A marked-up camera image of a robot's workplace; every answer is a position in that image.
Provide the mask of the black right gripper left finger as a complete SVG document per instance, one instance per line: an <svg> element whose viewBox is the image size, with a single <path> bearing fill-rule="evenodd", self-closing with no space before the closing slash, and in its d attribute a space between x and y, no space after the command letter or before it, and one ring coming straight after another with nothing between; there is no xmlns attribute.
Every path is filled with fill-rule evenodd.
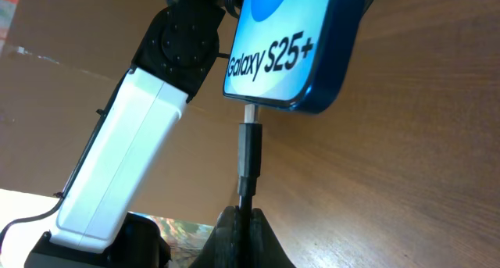
<svg viewBox="0 0 500 268"><path fill-rule="evenodd" d="M240 248L239 208L226 207L190 268L236 268Z"/></svg>

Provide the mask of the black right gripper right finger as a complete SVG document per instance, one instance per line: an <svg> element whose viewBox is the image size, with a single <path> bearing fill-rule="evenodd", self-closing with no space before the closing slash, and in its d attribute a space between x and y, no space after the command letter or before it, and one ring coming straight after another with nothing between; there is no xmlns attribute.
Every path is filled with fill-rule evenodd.
<svg viewBox="0 0 500 268"><path fill-rule="evenodd" d="M253 209L249 229L253 268L295 268L261 209Z"/></svg>

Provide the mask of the blue Galaxy smartphone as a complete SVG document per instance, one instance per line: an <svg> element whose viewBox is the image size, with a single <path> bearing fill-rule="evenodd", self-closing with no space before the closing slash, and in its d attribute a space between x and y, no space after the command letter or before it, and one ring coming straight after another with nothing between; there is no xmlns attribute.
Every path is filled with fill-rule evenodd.
<svg viewBox="0 0 500 268"><path fill-rule="evenodd" d="M244 0L223 94L317 114L337 98L367 0Z"/></svg>

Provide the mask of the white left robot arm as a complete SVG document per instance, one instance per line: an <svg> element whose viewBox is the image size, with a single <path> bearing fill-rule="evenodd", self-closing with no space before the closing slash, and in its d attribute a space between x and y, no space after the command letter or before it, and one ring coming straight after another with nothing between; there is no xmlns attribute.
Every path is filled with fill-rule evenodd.
<svg viewBox="0 0 500 268"><path fill-rule="evenodd" d="M50 210L27 267L167 266L157 224L130 212L158 150L220 53L225 15L244 0L173 0L158 12Z"/></svg>

